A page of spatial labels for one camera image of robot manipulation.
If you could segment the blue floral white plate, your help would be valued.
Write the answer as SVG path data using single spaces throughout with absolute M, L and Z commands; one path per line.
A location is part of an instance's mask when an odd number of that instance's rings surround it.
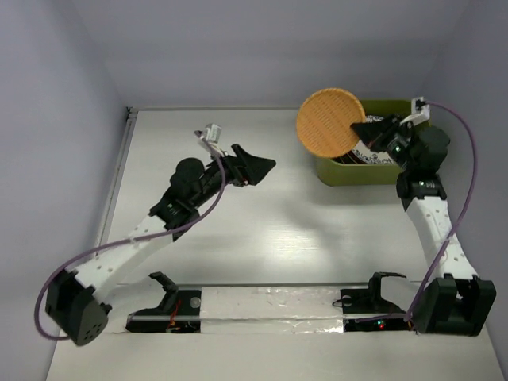
M 395 165 L 395 162 L 385 152 L 373 152 L 361 140 L 358 141 L 356 146 L 348 153 L 358 164 L 380 164 L 380 165 Z

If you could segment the orange woven round plate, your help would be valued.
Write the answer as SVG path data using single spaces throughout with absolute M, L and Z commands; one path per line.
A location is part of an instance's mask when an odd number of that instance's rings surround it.
M 296 118 L 296 133 L 312 155 L 332 159 L 351 151 L 360 138 L 351 125 L 365 122 L 360 100 L 340 88 L 326 88 L 301 104 Z

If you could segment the dark teal glazed plate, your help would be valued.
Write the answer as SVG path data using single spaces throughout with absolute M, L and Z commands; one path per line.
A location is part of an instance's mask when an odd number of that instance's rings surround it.
M 333 160 L 339 164 L 357 164 L 356 157 L 351 155 L 350 152 L 342 156 L 335 157 Z

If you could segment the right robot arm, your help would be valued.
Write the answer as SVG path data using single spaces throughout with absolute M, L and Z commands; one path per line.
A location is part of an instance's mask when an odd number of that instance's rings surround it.
M 354 123 L 352 131 L 373 152 L 386 153 L 400 168 L 397 196 L 418 233 L 429 268 L 409 303 L 394 301 L 376 272 L 369 280 L 367 309 L 357 323 L 376 327 L 395 320 L 419 333 L 476 337 L 497 296 L 495 285 L 481 279 L 457 238 L 457 221 L 448 215 L 448 196 L 438 175 L 450 139 L 433 125 L 417 128 L 395 115 L 372 123 Z

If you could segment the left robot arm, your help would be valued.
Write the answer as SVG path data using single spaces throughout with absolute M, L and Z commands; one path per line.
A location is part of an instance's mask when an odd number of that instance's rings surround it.
M 225 188 L 255 186 L 275 168 L 239 144 L 233 153 L 210 153 L 211 161 L 180 160 L 170 186 L 125 238 L 88 249 L 60 265 L 45 281 L 33 309 L 36 331 L 50 341 L 92 342 L 113 309 L 111 291 L 151 255 L 176 242 L 218 205 Z

